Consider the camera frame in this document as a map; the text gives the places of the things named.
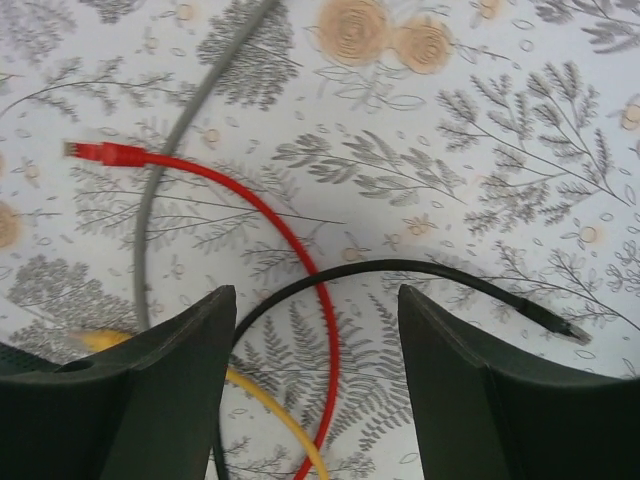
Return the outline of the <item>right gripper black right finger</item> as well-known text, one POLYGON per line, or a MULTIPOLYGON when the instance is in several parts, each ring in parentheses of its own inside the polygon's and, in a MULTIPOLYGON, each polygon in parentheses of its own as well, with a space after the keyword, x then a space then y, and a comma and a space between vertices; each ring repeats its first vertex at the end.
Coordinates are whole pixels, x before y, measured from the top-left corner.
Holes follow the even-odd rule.
POLYGON ((637 380, 540 358, 406 285, 398 326, 426 478, 638 477, 637 380))

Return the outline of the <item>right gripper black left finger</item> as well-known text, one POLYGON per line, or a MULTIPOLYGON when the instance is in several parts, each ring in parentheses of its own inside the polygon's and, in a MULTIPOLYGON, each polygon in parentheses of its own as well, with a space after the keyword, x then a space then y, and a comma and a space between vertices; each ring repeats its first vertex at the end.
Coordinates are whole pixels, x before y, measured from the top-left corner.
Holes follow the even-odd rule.
POLYGON ((56 364, 1 348, 5 479, 202 479, 236 322, 222 286, 114 347, 56 364))

